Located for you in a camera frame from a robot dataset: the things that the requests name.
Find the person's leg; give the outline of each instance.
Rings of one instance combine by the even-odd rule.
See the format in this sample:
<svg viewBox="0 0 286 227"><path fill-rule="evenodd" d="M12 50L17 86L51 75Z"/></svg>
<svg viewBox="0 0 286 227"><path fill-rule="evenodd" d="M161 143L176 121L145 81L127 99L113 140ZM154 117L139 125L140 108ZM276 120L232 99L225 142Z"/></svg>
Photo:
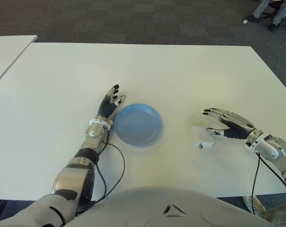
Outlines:
<svg viewBox="0 0 286 227"><path fill-rule="evenodd" d="M270 2L273 2L274 0L262 0L261 4L256 8L256 10L253 12L253 15L245 17L244 19L252 22L260 22L260 16L262 12L265 10L265 8L269 5Z"/></svg>
<svg viewBox="0 0 286 227"><path fill-rule="evenodd" d="M260 18L261 14L265 10L265 8L269 5L269 3L273 2L273 0L263 0L261 4L256 8L253 12L253 16L255 18Z"/></svg>
<svg viewBox="0 0 286 227"><path fill-rule="evenodd" d="M267 211L256 196L253 196L253 209L252 209L252 197L250 195L243 196L243 202L246 204L248 210L251 213L253 213L254 210L255 215L260 218L263 218L262 215Z"/></svg>
<svg viewBox="0 0 286 227"><path fill-rule="evenodd" d="M284 18L285 16L286 16L286 2L281 4L279 12L272 20L272 24L278 25L281 22L282 18Z"/></svg>
<svg viewBox="0 0 286 227"><path fill-rule="evenodd" d="M277 227L286 227L286 204L263 212L262 218L273 223Z"/></svg>

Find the white plastic piece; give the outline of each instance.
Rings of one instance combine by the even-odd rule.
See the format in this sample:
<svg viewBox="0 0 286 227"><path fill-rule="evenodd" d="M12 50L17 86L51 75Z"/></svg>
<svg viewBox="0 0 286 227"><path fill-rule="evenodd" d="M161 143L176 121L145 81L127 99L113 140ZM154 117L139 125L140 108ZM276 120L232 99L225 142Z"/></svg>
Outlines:
<svg viewBox="0 0 286 227"><path fill-rule="evenodd" d="M92 123L94 123L94 122L102 124L103 127L105 129L107 129L107 130L110 130L111 127L112 127L112 121L106 122L106 121L103 121L103 120L100 120L100 119L97 119L97 118L90 119L89 125L92 125Z"/></svg>
<svg viewBox="0 0 286 227"><path fill-rule="evenodd" d="M213 137L206 131L207 127L193 126L191 136L194 146L198 149L206 149L214 144Z"/></svg>

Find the robot forearm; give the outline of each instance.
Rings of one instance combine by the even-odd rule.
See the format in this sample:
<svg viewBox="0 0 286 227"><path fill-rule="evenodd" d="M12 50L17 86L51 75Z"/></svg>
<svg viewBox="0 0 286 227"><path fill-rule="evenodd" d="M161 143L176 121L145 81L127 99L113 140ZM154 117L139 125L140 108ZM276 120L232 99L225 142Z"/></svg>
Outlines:
<svg viewBox="0 0 286 227"><path fill-rule="evenodd" d="M272 162L286 182L286 142L283 139L255 129L247 137L246 146Z"/></svg>
<svg viewBox="0 0 286 227"><path fill-rule="evenodd" d="M74 158L57 176L52 188L53 194L71 197L78 205L87 205L91 201L100 144L104 138L104 131L109 130L112 124L105 120L106 118L98 116L90 121L85 141Z"/></svg>

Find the small white object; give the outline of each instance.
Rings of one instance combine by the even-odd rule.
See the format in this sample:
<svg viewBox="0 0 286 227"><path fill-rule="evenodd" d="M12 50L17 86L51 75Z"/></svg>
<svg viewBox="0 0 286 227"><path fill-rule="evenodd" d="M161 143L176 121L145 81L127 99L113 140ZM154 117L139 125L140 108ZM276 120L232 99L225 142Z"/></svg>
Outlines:
<svg viewBox="0 0 286 227"><path fill-rule="evenodd" d="M193 126L191 136L194 145L199 149L205 149L214 144L213 137L206 131L206 127Z"/></svg>

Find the blue plate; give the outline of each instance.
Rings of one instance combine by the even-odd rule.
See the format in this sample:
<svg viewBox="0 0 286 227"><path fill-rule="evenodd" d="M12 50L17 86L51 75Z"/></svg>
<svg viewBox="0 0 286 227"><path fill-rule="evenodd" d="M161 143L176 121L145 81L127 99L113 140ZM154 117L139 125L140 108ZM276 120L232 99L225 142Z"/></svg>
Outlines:
<svg viewBox="0 0 286 227"><path fill-rule="evenodd" d="M121 140L134 146L148 146L157 141L162 132L158 112L145 104L132 104L122 109L114 121Z"/></svg>

